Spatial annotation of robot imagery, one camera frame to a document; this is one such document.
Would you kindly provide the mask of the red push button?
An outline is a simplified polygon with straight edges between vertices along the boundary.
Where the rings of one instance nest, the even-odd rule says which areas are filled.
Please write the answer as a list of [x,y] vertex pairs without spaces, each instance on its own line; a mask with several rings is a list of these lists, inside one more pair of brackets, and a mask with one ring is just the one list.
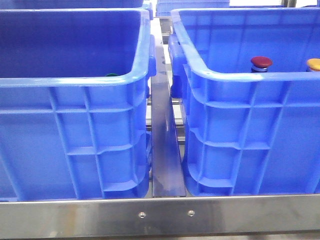
[[252,63],[252,73],[266,73],[269,67],[273,65],[273,61],[266,56],[254,56],[250,62]]

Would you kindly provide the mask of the yellow push button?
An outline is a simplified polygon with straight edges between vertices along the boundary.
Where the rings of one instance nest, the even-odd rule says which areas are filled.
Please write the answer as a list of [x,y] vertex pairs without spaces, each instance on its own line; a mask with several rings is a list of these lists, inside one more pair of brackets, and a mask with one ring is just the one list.
[[308,72],[320,71],[320,58],[310,58],[306,61]]

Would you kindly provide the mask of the green push button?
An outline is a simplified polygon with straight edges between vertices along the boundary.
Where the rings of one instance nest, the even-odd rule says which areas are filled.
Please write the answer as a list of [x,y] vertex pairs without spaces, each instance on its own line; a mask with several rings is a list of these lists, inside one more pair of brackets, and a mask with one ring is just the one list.
[[118,76],[117,73],[108,73],[105,75],[105,77],[116,77],[116,76]]

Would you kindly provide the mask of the blue right plastic bin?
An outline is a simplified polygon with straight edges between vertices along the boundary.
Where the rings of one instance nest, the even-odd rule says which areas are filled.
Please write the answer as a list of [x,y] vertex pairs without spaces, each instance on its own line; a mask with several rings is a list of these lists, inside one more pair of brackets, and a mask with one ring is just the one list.
[[[320,191],[320,10],[171,12],[182,81],[185,185],[194,196]],[[251,59],[268,57],[268,72]]]

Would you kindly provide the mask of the blue plastic bin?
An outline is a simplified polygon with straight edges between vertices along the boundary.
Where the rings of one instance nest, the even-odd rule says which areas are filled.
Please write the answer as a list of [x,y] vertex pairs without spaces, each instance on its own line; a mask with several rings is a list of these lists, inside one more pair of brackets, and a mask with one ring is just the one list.
[[[320,10],[171,12],[182,81],[185,185],[194,196],[320,191]],[[268,57],[268,72],[251,59]]]
[[1,10],[0,200],[144,197],[155,74],[147,10]]

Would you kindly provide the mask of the blue left plastic bin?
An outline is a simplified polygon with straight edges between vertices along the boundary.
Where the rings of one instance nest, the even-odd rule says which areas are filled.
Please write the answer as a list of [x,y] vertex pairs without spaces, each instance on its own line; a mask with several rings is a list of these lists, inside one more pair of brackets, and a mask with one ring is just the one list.
[[147,10],[1,10],[0,200],[144,197],[155,74]]

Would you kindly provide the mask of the blue rear right bin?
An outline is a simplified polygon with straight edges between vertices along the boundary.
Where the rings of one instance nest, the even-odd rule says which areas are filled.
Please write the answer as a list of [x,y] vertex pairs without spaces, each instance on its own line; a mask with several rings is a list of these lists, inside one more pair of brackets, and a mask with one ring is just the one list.
[[157,17],[170,17],[175,9],[189,8],[228,8],[229,0],[158,0],[156,4]]

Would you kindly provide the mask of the blue rear left bin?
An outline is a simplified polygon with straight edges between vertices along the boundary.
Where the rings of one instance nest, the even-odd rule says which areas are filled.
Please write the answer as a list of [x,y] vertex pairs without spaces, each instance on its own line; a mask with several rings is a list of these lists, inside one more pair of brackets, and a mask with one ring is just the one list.
[[150,0],[1,0],[0,9],[82,9],[141,8],[152,9]]

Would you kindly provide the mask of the steel divider rail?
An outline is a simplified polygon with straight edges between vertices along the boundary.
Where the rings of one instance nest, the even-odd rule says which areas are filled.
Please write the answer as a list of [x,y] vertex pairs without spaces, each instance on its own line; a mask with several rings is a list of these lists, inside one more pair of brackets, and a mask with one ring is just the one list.
[[155,36],[156,76],[151,78],[152,196],[187,195],[166,69],[163,38]]

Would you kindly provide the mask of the steel front shelf rail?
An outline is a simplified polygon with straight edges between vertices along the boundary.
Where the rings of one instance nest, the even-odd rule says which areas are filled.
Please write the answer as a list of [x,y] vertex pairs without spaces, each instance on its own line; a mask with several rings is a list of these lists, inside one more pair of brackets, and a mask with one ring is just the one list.
[[272,195],[3,202],[2,239],[318,231],[320,197]]

